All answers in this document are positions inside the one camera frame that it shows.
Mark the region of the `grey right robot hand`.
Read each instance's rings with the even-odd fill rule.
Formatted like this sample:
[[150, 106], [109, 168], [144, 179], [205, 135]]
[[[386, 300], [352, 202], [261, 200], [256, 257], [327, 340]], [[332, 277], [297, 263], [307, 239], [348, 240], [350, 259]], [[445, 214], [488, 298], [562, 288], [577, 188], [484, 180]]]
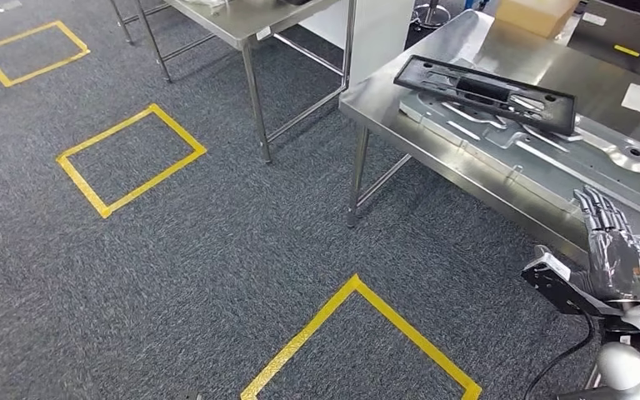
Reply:
[[605, 302], [640, 302], [640, 235], [624, 212], [588, 185], [572, 191], [587, 230], [592, 294]]

